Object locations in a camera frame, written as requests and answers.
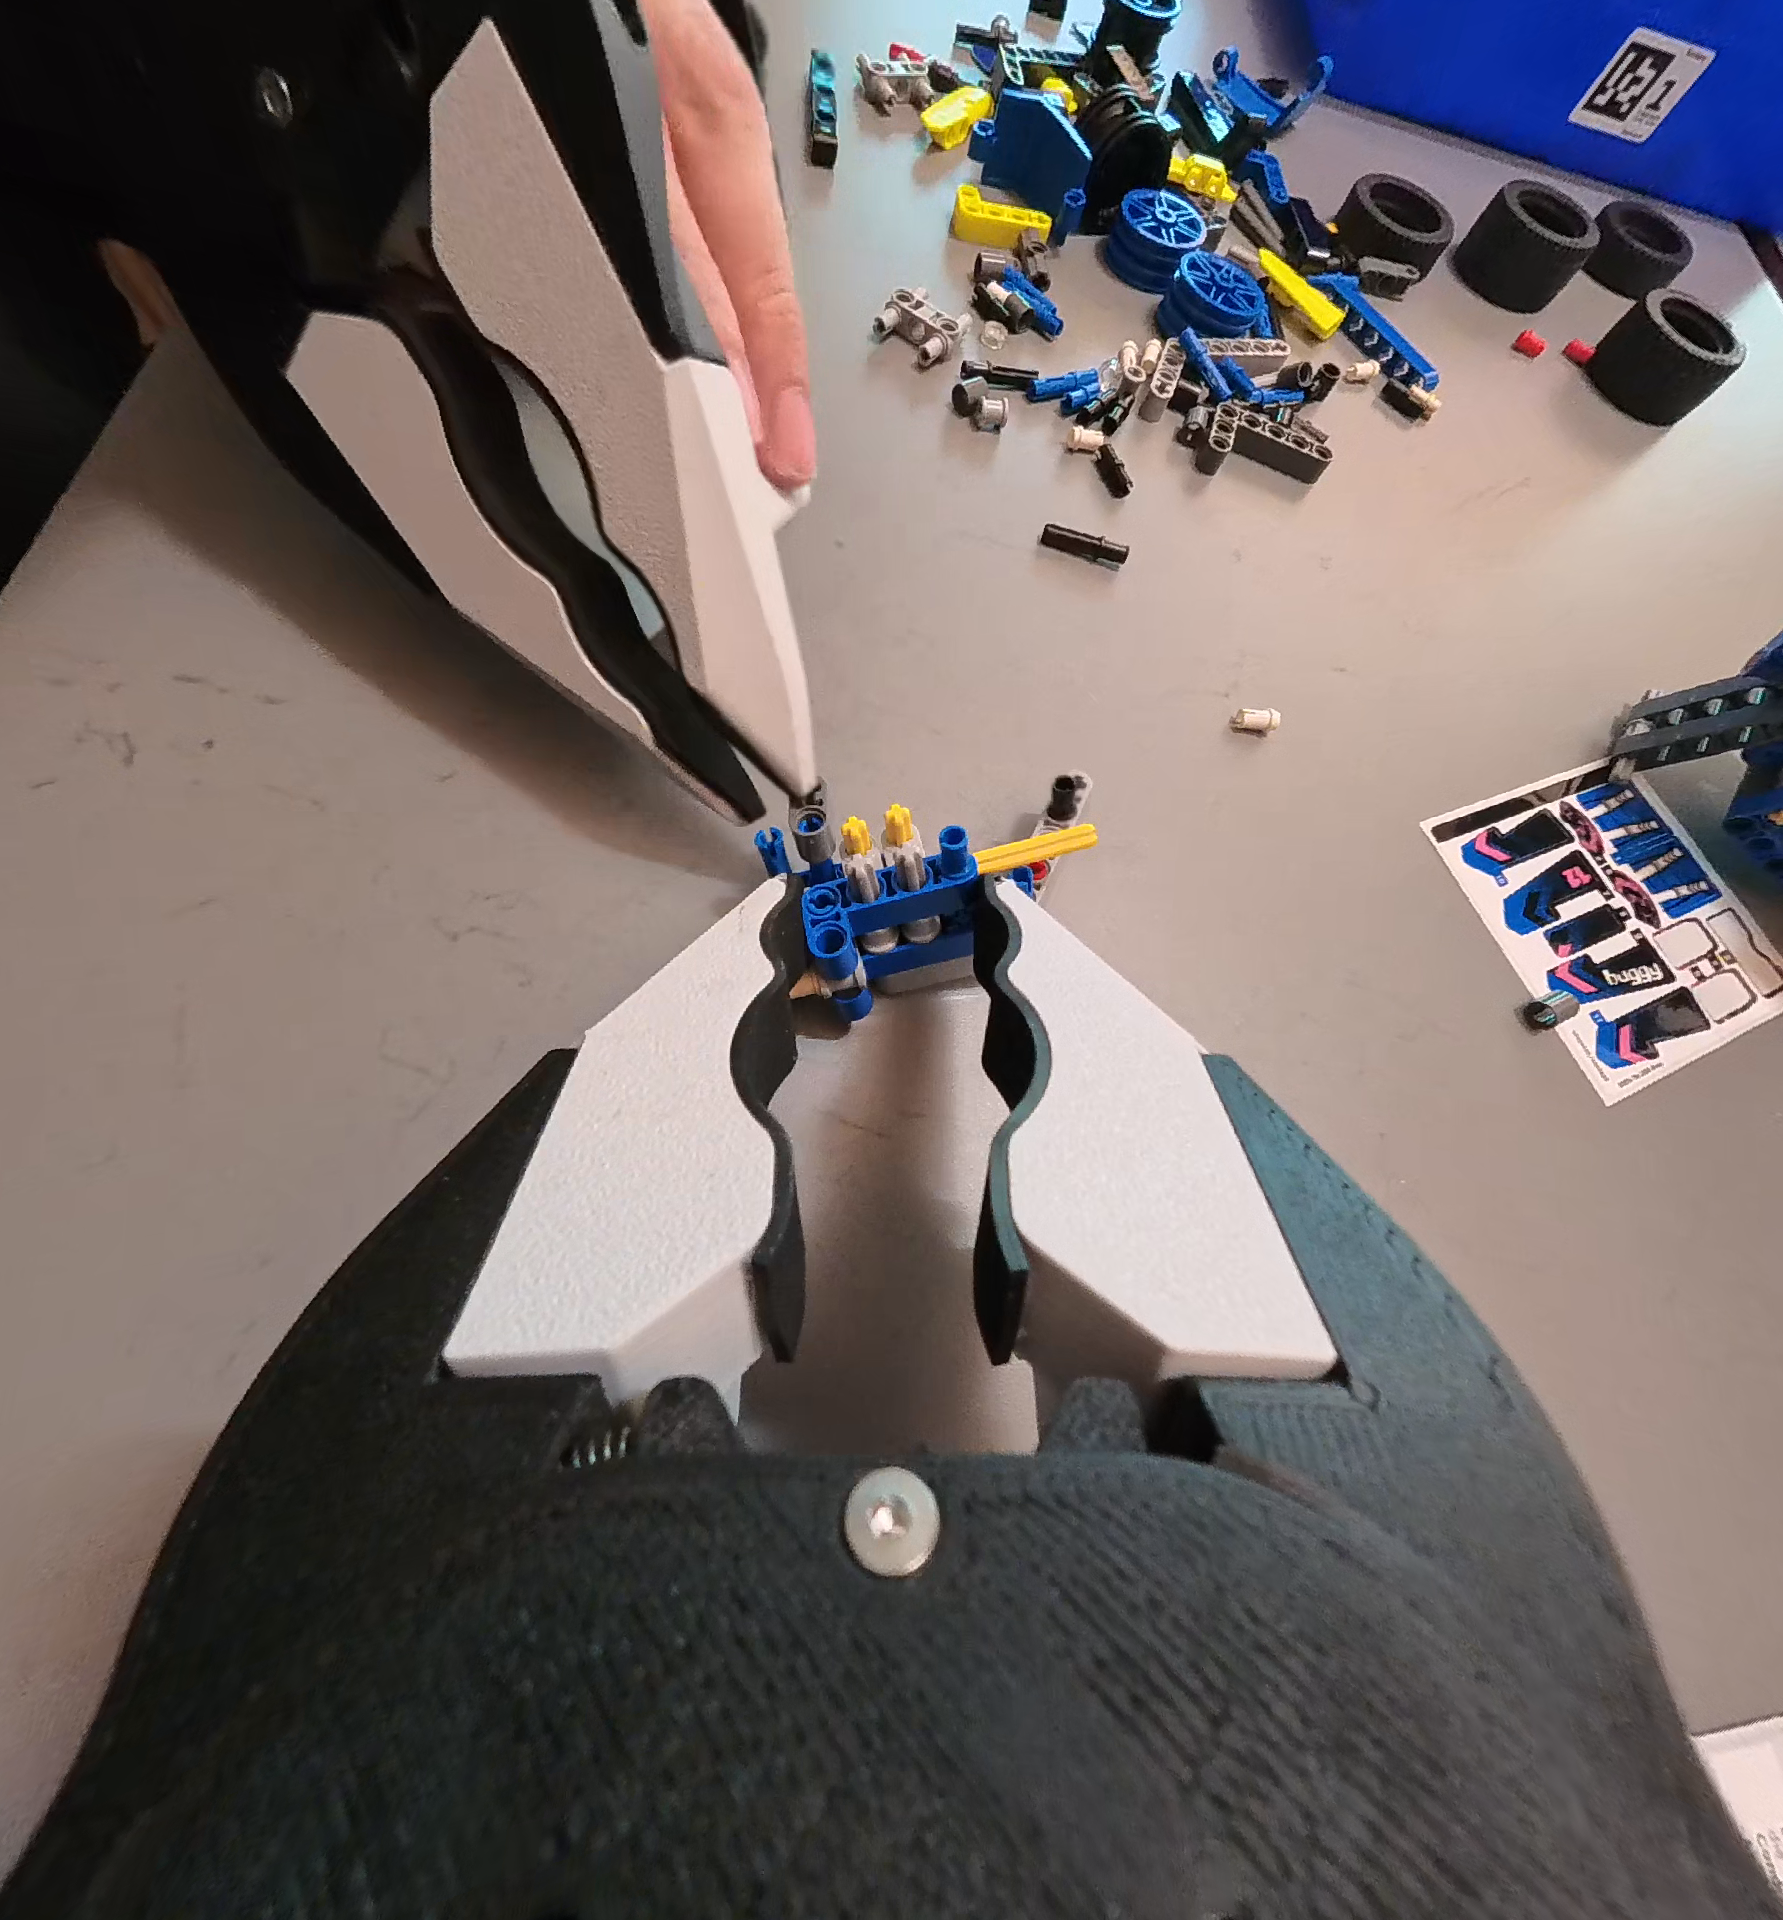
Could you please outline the person's left hand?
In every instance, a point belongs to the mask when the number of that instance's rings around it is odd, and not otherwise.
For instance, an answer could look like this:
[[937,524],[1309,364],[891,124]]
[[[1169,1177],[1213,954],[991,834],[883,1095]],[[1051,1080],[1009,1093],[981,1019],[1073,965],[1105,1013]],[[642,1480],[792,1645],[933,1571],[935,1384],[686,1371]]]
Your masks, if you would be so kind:
[[644,1],[664,110],[668,220],[740,386],[764,475],[808,487],[808,332],[760,83],[710,1]]

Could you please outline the black rubber toy tire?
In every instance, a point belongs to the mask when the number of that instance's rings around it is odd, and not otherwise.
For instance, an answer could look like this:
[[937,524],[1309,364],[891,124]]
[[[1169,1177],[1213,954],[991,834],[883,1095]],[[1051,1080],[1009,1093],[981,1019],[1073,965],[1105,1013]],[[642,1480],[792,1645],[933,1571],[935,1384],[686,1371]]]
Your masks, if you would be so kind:
[[1595,243],[1581,272],[1635,303],[1671,286],[1691,264],[1693,251],[1693,240],[1677,220],[1645,202],[1621,197],[1599,206]]
[[1585,382],[1629,419],[1669,427],[1745,361],[1729,322],[1675,290],[1643,293],[1595,344]]
[[1455,243],[1451,211],[1427,187],[1391,171],[1367,171],[1333,214],[1335,238],[1353,262],[1407,267],[1421,282]]
[[1597,218],[1567,192],[1529,178],[1505,181],[1451,249],[1453,275],[1479,300],[1539,314],[1599,243]]

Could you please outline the person's black clothing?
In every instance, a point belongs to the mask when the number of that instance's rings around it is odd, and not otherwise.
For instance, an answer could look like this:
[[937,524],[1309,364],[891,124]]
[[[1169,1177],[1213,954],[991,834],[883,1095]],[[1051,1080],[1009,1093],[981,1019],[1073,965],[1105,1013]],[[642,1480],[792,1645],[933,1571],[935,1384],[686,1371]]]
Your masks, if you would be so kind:
[[0,192],[0,594],[178,317],[144,251]]

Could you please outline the blue plastic bin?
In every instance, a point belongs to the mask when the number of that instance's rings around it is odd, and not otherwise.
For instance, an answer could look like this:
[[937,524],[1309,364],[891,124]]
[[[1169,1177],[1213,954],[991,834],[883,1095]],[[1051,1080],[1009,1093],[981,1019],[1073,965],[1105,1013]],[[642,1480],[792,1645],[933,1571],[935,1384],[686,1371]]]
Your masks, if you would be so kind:
[[1275,4],[1331,92],[1783,234],[1783,1]]

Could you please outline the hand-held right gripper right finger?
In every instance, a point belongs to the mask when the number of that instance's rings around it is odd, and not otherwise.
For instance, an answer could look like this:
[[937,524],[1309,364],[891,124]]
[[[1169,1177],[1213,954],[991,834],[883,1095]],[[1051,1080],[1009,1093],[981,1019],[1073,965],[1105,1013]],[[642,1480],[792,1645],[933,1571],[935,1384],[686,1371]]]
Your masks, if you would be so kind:
[[1079,1380],[1141,1412],[1175,1380],[1317,1380],[1337,1359],[1199,1041],[1013,877],[975,908],[999,1092],[975,1317],[1051,1423]]

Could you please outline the sticker sheet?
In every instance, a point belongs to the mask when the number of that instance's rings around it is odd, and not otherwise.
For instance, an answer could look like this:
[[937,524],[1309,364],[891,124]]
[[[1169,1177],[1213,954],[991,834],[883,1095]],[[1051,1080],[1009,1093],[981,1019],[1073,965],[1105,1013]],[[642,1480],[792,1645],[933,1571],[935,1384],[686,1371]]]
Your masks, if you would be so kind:
[[1783,1013],[1783,955],[1647,773],[1605,760],[1435,814],[1421,834],[1523,1002],[1607,1107]]

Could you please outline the blue toy brick engine assembly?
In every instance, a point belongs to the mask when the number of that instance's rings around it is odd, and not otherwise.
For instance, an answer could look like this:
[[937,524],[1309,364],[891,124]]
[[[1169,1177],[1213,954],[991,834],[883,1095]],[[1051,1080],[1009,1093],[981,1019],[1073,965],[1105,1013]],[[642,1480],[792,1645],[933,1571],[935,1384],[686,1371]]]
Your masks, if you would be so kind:
[[806,872],[790,824],[758,828],[764,874],[798,894],[806,964],[792,995],[821,1008],[827,1026],[849,1027],[887,993],[965,977],[985,882],[1009,882],[1023,900],[1043,900],[1059,860],[1095,845],[1093,785],[1083,769],[1055,773],[1033,828],[983,847],[961,825],[925,836],[901,803],[879,828],[829,806],[837,860],[827,875]]

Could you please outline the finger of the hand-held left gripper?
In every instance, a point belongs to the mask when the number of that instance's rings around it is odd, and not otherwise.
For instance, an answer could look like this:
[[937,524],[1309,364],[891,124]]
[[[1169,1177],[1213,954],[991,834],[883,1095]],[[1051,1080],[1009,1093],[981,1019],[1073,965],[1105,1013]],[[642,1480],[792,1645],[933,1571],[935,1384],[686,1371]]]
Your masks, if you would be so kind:
[[494,359],[446,315],[416,317],[414,336],[438,348],[438,382],[382,320],[316,312],[288,382],[454,611],[660,758],[694,797],[758,821],[760,792],[656,644],[646,594],[546,495]]
[[560,13],[550,59],[488,13],[430,100],[432,248],[472,324],[550,399],[590,517],[664,611],[684,682],[790,797],[817,785],[778,534],[742,392],[678,260],[648,48]]

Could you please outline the pile of loose toy bricks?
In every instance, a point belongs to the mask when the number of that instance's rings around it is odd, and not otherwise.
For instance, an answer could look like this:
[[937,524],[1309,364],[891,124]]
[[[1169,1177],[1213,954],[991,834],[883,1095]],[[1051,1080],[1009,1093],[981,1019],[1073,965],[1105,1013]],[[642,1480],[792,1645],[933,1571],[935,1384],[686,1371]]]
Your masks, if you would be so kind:
[[921,155],[959,163],[947,220],[957,277],[891,288],[869,320],[915,371],[945,371],[953,419],[999,433],[1023,409],[1125,500],[1123,437],[1159,427],[1215,475],[1245,460],[1311,486],[1335,460],[1319,407],[1373,394],[1405,423],[1441,409],[1439,370],[1391,308],[1419,279],[1351,260],[1287,187],[1279,141],[1323,96],[1255,77],[1227,46],[1163,67],[1179,4],[1103,4],[1057,37],[1063,4],[959,21],[945,54],[889,40],[853,59],[855,103],[909,113]]

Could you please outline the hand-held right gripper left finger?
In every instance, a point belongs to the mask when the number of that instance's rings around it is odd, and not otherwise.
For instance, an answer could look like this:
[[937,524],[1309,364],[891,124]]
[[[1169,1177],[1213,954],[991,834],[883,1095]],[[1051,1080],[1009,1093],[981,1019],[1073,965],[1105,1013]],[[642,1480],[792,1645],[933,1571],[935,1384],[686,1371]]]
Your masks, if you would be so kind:
[[780,982],[762,931],[788,898],[764,879],[588,1030],[442,1349],[454,1375],[590,1375],[612,1401],[706,1380],[740,1414],[778,1150],[734,1038]]

